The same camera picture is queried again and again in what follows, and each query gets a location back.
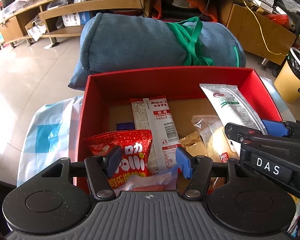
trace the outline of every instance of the green strap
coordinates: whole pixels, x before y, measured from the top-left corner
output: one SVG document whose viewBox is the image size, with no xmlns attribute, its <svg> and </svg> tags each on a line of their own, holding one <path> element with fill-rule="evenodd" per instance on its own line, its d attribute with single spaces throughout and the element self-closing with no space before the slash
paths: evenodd
<svg viewBox="0 0 300 240">
<path fill-rule="evenodd" d="M 186 22 L 196 23 L 194 29 L 189 26 L 184 26 L 183 24 Z M 202 22 L 198 17 L 192 17 L 179 23 L 166 24 L 168 24 L 168 27 L 174 33 L 183 49 L 187 51 L 188 56 L 183 65 L 215 66 L 211 58 L 202 56 L 202 43 L 199 40 L 199 35 L 202 30 Z"/>
</svg>

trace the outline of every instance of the black trash bag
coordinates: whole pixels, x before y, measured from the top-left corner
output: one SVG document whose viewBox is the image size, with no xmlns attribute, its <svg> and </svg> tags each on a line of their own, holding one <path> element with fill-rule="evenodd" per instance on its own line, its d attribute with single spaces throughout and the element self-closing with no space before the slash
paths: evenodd
<svg viewBox="0 0 300 240">
<path fill-rule="evenodd" d="M 300 60 L 300 53 L 297 50 L 293 50 L 293 52 L 295 53 L 296 57 Z M 291 50 L 289 50 L 287 62 L 294 75 L 300 80 L 300 64 L 292 55 Z"/>
</svg>

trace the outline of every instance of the yellow cable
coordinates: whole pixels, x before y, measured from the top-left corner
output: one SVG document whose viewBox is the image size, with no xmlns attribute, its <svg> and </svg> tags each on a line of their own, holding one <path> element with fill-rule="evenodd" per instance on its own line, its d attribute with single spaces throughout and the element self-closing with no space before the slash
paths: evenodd
<svg viewBox="0 0 300 240">
<path fill-rule="evenodd" d="M 253 14 L 253 16 L 255 17 L 255 19 L 256 19 L 256 21 L 257 21 L 257 23 L 258 23 L 258 25 L 259 25 L 260 32 L 261 32 L 261 36 L 262 36 L 262 39 L 263 39 L 263 43 L 265 44 L 267 51 L 270 52 L 271 54 L 274 54 L 274 55 L 277 55 L 277 56 L 278 56 L 278 55 L 287 56 L 288 54 L 274 53 L 274 52 L 272 52 L 271 50 L 268 49 L 268 46 L 267 46 L 267 44 L 266 44 L 265 37 L 263 36 L 262 28 L 261 28 L 260 22 L 258 21 L 258 18 L 257 18 L 256 15 L 254 14 L 254 12 L 249 8 L 249 6 L 248 6 L 247 3 L 245 2 L 245 0 L 243 0 L 243 2 L 244 2 L 244 4 L 245 4 L 246 8 Z"/>
</svg>

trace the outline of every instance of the cabinet door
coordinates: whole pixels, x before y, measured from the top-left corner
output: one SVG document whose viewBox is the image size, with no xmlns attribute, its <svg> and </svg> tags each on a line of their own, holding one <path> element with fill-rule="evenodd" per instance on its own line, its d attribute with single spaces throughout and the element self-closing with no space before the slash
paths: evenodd
<svg viewBox="0 0 300 240">
<path fill-rule="evenodd" d="M 282 53 L 274 55 L 267 51 L 259 25 L 252 13 L 245 7 L 234 4 L 227 23 L 227 28 L 239 40 L 245 51 L 281 64 L 288 54 L 296 36 L 281 25 L 254 13 L 260 22 L 263 36 L 270 51 Z"/>
<path fill-rule="evenodd" d="M 8 19 L 5 24 L 0 24 L 0 32 L 5 42 L 10 42 L 24 36 L 16 16 Z"/>
</svg>

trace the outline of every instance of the tiled floor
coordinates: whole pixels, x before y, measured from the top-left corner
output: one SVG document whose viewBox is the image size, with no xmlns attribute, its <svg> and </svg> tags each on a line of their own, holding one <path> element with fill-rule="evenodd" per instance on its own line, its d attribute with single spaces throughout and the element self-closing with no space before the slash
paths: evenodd
<svg viewBox="0 0 300 240">
<path fill-rule="evenodd" d="M 30 47 L 23 42 L 15 49 L 0 51 L 0 170 L 12 182 L 34 113 L 44 104 L 83 94 L 67 87 L 79 58 L 79 38 L 59 40 L 52 49 L 44 49 L 50 41 L 41 39 Z M 247 53 L 247 67 L 274 80 L 270 70 L 258 67 L 260 60 Z M 300 119 L 300 98 L 288 107 Z"/>
</svg>

